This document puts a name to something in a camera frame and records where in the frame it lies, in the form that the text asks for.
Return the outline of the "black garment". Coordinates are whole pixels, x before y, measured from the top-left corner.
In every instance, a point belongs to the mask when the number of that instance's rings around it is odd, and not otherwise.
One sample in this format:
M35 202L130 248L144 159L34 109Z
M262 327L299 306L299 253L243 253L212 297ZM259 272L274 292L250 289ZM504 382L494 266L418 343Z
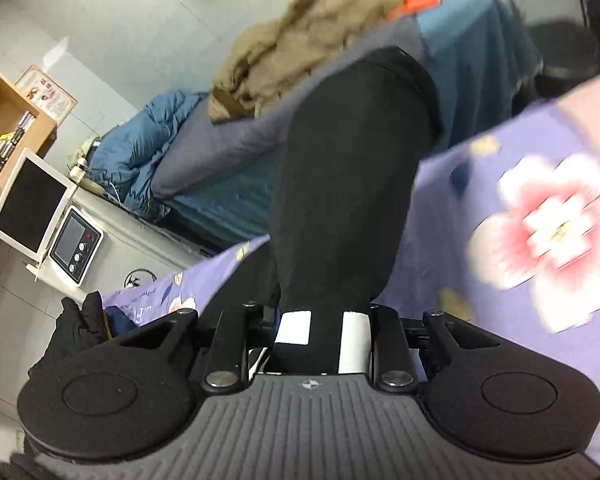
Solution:
M397 47L320 82L294 113L270 213L270 240L212 297L209 328L249 301L310 311L300 375L338 374L344 312L370 317L392 272L419 163L442 133L436 87Z

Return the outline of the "black round stool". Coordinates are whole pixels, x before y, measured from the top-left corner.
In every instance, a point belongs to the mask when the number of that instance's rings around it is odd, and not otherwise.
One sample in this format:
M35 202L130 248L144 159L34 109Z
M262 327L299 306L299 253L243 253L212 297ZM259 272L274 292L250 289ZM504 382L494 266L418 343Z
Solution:
M531 25L541 67L524 88L529 102L555 99L600 74L600 47L593 33L573 21Z

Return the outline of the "blue skirted bed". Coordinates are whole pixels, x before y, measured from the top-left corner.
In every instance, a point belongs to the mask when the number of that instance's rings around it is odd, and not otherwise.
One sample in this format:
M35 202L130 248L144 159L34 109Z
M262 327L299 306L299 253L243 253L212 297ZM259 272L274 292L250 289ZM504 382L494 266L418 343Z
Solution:
M221 250L268 232L288 164L310 192L361 195L381 171L505 122L540 66L504 0L443 0L371 29L259 117L215 124L198 106L151 192L181 233Z

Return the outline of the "white framed tablet screen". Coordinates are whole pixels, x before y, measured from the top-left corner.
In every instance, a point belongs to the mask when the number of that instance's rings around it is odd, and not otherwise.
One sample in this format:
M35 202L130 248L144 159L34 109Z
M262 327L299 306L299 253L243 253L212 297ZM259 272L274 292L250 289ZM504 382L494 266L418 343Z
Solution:
M76 185L30 148L20 153L0 196L0 240L40 263Z

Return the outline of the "wooden shelf unit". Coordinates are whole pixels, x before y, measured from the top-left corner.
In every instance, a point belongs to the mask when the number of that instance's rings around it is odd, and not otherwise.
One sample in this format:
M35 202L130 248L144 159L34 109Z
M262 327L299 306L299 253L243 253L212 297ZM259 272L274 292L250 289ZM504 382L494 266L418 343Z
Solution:
M0 195L23 148L45 154L56 139L57 124L32 104L0 72Z

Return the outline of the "grey blanket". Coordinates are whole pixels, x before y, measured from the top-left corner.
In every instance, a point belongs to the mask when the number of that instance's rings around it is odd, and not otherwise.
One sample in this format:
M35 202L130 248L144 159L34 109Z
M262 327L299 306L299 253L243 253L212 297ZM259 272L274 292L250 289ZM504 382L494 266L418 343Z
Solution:
M214 124L208 100L197 105L183 125L151 180L159 200L185 190L222 171L233 169L274 150L286 141L288 125L302 100L323 79L384 47L399 47L416 60L425 58L424 40L414 16L372 29L343 54L320 66L309 78L256 118Z

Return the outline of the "tan jacket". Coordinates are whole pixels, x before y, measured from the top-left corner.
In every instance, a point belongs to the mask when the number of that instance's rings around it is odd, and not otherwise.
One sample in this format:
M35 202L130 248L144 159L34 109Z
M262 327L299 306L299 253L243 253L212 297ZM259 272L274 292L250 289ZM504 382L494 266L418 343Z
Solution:
M257 117L314 70L343 54L404 0L292 0L274 20L235 41L212 78L210 120Z

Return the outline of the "purple floral bed sheet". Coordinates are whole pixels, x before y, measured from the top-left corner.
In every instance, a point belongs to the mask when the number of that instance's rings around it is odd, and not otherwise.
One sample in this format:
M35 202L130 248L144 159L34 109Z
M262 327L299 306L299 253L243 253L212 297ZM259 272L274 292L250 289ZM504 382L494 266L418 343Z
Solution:
M381 298L451 358L429 403L262 376L95 477L600 479L600 76L420 166Z

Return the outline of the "white control panel device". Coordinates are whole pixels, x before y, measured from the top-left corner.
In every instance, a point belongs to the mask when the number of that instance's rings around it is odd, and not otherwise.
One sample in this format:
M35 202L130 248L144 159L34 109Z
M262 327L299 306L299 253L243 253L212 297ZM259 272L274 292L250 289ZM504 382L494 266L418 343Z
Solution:
M50 258L60 269L60 276L80 286L103 239L100 226L85 212L70 206L50 248Z

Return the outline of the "framed wall poster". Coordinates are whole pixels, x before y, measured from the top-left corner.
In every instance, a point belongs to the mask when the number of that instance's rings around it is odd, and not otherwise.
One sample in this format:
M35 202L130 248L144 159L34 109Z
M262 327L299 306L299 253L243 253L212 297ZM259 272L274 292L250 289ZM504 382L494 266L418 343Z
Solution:
M15 87L58 126L78 104L68 91L35 65L19 76Z

